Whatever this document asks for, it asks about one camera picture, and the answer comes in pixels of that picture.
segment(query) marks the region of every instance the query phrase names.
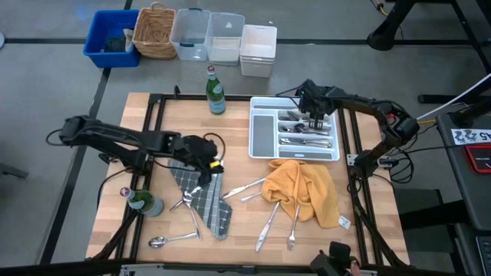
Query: gray floor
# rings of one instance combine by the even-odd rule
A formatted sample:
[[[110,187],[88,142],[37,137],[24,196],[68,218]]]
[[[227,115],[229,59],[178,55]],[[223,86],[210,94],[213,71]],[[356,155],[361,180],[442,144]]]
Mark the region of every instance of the gray floor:
[[[132,8],[150,3],[134,0]],[[165,3],[175,9],[236,12],[246,17],[247,24],[278,27],[278,38],[365,39],[383,20],[368,0],[312,0],[308,5],[294,0]],[[460,4],[477,36],[491,36],[476,3]],[[7,38],[85,37],[96,10],[123,6],[124,0],[4,0],[0,2],[0,31]],[[445,5],[417,5],[402,26],[406,39],[465,38],[452,8]],[[0,129],[4,130],[0,135],[0,162],[30,172],[25,181],[0,177],[0,243],[9,248],[0,251],[0,266],[38,261],[73,155],[72,149],[46,145],[44,138],[61,127],[64,118],[88,112],[101,78],[101,70],[83,56],[82,48],[68,44],[7,44],[0,50]],[[178,84],[183,93],[204,93],[207,65],[177,58],[142,59],[139,67],[114,68],[97,118],[119,123],[130,92],[171,93]],[[309,77],[318,84],[342,87],[348,93],[395,100],[414,116],[435,107],[419,105],[418,94],[458,94],[485,74],[472,48],[421,46],[379,52],[368,46],[280,44],[269,79],[243,77],[239,67],[216,70],[228,94],[274,94]],[[416,146],[440,144],[436,131],[431,130]],[[440,161],[429,164],[430,155],[441,156]],[[414,154],[414,162],[417,169],[413,181],[398,188],[440,189],[444,201],[460,198],[444,151]],[[89,149],[54,262],[84,258],[97,189],[106,170],[97,152]],[[20,237],[26,242],[20,244]],[[410,259],[425,268],[448,269],[447,255],[411,252]]]

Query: yellow cloth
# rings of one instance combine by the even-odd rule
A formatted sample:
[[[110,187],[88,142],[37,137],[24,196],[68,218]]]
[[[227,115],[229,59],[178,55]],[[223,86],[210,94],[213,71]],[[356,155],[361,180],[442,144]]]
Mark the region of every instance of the yellow cloth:
[[[315,215],[322,228],[338,226],[338,195],[325,166],[290,159],[273,160],[269,166],[275,171],[262,184],[262,197],[270,202],[280,200],[292,219],[298,202],[301,222]]]

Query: gray dish towel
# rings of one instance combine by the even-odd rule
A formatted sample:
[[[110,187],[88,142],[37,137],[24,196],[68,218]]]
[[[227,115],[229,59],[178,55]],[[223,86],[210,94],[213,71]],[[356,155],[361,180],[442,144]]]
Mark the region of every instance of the gray dish towel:
[[[168,166],[193,169],[186,167],[179,161],[170,159]],[[192,192],[198,186],[199,172],[186,172],[180,169],[169,169],[176,179],[181,191]],[[205,222],[215,238],[223,240],[227,238],[229,231],[232,208],[220,198],[223,174],[212,175],[212,181],[193,195],[191,206],[198,212],[199,217]]]

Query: wooden table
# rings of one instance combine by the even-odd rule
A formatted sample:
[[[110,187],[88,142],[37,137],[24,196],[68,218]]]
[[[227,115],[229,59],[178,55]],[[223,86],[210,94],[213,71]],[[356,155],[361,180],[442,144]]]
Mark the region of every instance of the wooden table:
[[[147,109],[149,94],[129,94],[124,109],[121,126],[141,130]],[[347,116],[348,135],[354,152],[354,142]],[[375,146],[380,140],[377,122],[373,117],[358,114],[358,123],[362,144],[365,149]],[[266,159],[252,159],[248,154],[249,144],[249,102],[228,101],[227,110],[223,115],[216,116],[209,112],[208,103],[204,100],[168,100],[163,115],[162,130],[172,130],[185,135],[202,136],[213,131],[226,142],[222,192],[251,183],[267,176],[271,171]],[[354,223],[351,198],[346,190],[348,184],[347,170],[344,160],[343,146],[340,145],[341,159],[337,162],[325,163],[336,185],[338,206],[341,214]],[[108,175],[122,169],[121,164],[111,164]],[[389,177],[388,172],[378,169],[377,174]],[[119,195],[121,187],[130,185],[130,174],[122,174],[110,180],[101,198],[101,204],[87,249],[87,256],[97,254],[121,224],[126,201]],[[382,179],[369,179],[377,227],[389,246],[397,256],[409,263],[404,242],[397,206],[392,187]],[[171,242],[163,248],[149,248],[147,242],[155,236],[176,236],[194,232],[189,210],[179,207],[170,213],[169,208],[182,198],[171,173],[159,166],[153,167],[150,191],[163,199],[164,211],[153,218],[145,218],[138,249],[138,261],[162,261],[185,263],[210,263],[234,265],[309,265],[318,254],[319,249],[328,251],[331,241],[343,242],[351,246],[352,255],[358,256],[358,243],[355,227],[348,230],[342,227],[323,229],[315,219],[297,223],[295,232],[296,244],[292,251],[287,250],[287,239],[290,236],[292,220],[283,210],[279,209],[272,223],[262,250],[255,252],[255,243],[271,214],[274,203],[258,197],[250,202],[241,203],[241,196],[258,192],[260,187],[253,187],[240,195],[234,195],[226,201],[232,206],[232,221],[229,236],[219,241],[209,229],[198,219],[203,233],[203,240],[184,240]],[[124,256],[129,255],[133,228],[128,231]],[[365,229],[368,256],[374,263],[370,235]]]

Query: white utensil organizer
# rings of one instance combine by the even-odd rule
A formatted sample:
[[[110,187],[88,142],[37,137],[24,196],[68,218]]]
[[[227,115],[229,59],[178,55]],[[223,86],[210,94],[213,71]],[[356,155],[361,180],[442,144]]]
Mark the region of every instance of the white utensil organizer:
[[[308,127],[308,114],[302,114],[293,103],[299,99],[286,97],[252,97],[249,115],[249,155],[261,159],[306,159],[318,161],[339,160],[338,128],[334,113],[325,115],[322,132],[328,135],[312,133],[291,133],[280,131],[280,127],[292,130],[295,125],[303,123]],[[285,120],[293,112],[299,121]],[[312,145],[288,145],[280,143],[281,138],[302,139],[307,141],[326,141],[330,147]]]

